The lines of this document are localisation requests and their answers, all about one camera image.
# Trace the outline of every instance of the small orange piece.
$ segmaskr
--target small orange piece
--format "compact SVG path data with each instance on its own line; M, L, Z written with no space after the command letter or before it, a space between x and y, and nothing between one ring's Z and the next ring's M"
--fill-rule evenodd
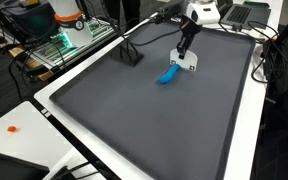
M9 126L9 127L7 128L7 131L9 131L9 132L15 132L15 131L16 131L16 127L15 127L15 126Z

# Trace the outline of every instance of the blue object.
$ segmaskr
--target blue object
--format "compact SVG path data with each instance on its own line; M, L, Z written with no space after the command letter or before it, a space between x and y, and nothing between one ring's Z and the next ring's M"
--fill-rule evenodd
M180 65L178 64L173 64L168 71L160 77L159 81L161 84L167 84L168 82L171 81L171 79L173 78L173 76L176 74L177 70L179 70L181 68Z

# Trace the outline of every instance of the orange object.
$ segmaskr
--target orange object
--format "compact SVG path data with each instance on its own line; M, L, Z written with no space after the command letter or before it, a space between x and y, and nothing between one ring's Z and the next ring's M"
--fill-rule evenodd
M15 132L15 131L16 131L16 127L15 127L15 126L9 126L9 127L7 128L7 131L9 131L9 132Z
M71 20L79 18L81 15L82 13L81 11L79 11L76 14L73 14L71 16L59 16L57 14L55 14L54 16L57 21L71 21Z

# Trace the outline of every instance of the white table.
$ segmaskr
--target white table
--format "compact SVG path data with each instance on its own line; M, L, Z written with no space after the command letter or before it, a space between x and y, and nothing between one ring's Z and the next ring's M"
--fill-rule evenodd
M257 1L267 2L270 5L272 12L268 25L277 29L283 0ZM241 4L243 1L235 0L234 2ZM219 28L217 24L208 27ZM34 97L120 178L130 180L147 180L151 179L151 177L135 167L132 163L106 145L92 132L88 131L82 125L77 123L49 100L52 93L122 41L122 38L118 38L79 64L77 67L64 74L58 80L36 93ZM251 79L251 71L253 67L258 64L259 60L259 55L254 53L252 64L248 69L248 75L245 81L242 100L236 120L225 172L224 179L226 180L247 180L250 177L266 89L263 84L259 84Z
M9 126L15 126L17 130L8 132ZM87 162L29 102L20 104L0 118L0 153L48 167L50 173L45 180L64 165L70 169ZM72 174L81 177L96 171L92 165L87 165ZM101 174L85 179L105 180Z

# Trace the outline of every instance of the gray mat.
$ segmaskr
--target gray mat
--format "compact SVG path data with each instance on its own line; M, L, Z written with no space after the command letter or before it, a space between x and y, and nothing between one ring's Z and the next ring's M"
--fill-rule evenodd
M175 28L149 25L132 41ZM180 37L139 47L145 57L136 67L106 56L51 100L154 179L222 179L255 41L203 29L190 48L197 71L180 70L160 85Z

